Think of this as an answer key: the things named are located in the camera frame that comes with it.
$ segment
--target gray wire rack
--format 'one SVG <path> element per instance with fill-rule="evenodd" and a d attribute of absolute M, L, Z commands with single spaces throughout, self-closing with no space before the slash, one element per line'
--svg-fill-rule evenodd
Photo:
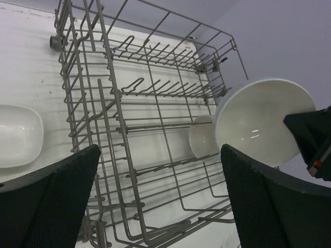
<path fill-rule="evenodd" d="M 130 3 L 151 8 L 160 15 L 160 21 L 148 27 L 121 19 Z M 227 194 L 217 194 L 217 188 L 225 182 L 220 161 L 202 162 L 215 154 L 177 158 L 171 136 L 187 133 L 198 116 L 194 114 L 196 109 L 199 113 L 214 113 L 214 99 L 227 93 L 220 70 L 225 55 L 236 53 L 247 77 L 234 38 L 143 0 L 123 1 L 114 16 L 103 10 L 100 0 L 82 0 L 81 5 L 60 0 L 55 9 L 56 36 L 50 39 L 50 46 L 60 52 L 72 152 L 90 144 L 98 144 L 101 149 L 82 225 L 83 241 L 101 248 L 111 247 L 113 241 L 126 247 L 168 247 L 211 222 L 233 223 L 233 219 L 222 219 L 231 212 L 231 205 Z M 187 34 L 162 29 L 173 18 L 191 27 Z M 142 30 L 143 40 L 135 32 L 117 34 L 116 26 L 122 24 Z M 206 42 L 192 38 L 202 28 L 214 31 Z M 172 44 L 161 44 L 160 36 L 165 41 L 171 38 Z M 220 36 L 226 42 L 217 46 Z M 187 49 L 187 44 L 194 44 L 196 50 Z M 202 49 L 210 53 L 201 54 Z M 143 67 L 145 72 L 131 82 L 123 82 L 118 79 L 117 69 L 122 67 L 137 68 L 138 74 Z M 156 70 L 167 70 L 169 75 L 172 72 L 177 80 L 164 80 L 164 76 L 158 79 Z M 185 82 L 187 75 L 194 82 Z M 135 107 L 145 109 L 144 114 L 132 115 Z M 141 155 L 143 163 L 135 163 L 132 151 L 143 147 L 148 135 L 154 134 L 161 135 L 167 159 L 153 160 L 152 151 L 146 150 Z M 200 192 L 207 192 L 215 202 L 208 207 L 187 207 L 185 199 Z M 151 213 L 166 213 L 164 207 L 174 203 L 180 204 L 184 213 L 181 220 L 171 222 L 169 216 L 170 223 L 149 225 Z"/>

